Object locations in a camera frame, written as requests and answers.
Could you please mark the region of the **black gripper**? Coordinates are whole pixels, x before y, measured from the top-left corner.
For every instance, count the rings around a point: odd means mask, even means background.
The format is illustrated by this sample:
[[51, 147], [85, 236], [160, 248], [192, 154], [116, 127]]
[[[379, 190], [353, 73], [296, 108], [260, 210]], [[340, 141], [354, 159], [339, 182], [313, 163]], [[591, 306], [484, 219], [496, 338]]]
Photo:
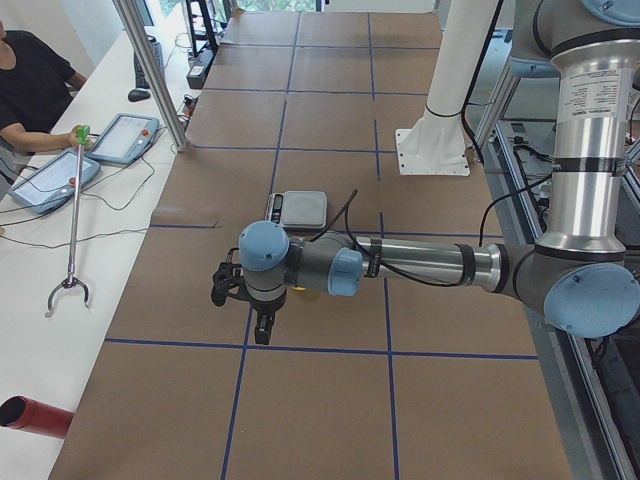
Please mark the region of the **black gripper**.
[[211, 300], [214, 305], [224, 305], [228, 298], [243, 302], [250, 301], [242, 275], [242, 266], [233, 261], [234, 253], [238, 250], [238, 247], [230, 248], [225, 260], [219, 264], [212, 276]]

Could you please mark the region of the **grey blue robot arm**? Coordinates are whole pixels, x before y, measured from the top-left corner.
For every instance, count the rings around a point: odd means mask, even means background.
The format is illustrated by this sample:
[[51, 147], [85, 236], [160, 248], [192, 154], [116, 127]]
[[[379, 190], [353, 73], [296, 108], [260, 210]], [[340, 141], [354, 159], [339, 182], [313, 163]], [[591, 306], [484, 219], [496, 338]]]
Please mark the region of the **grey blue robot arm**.
[[530, 247], [424, 243], [324, 231], [291, 238], [278, 224], [247, 226], [213, 276], [215, 305], [245, 301], [266, 344], [291, 287], [356, 294], [362, 278], [479, 286], [521, 301], [555, 328], [610, 335], [639, 310], [639, 283], [614, 229], [626, 169], [627, 109], [639, 66], [635, 1], [520, 1], [514, 58], [547, 61], [560, 93], [546, 231]]

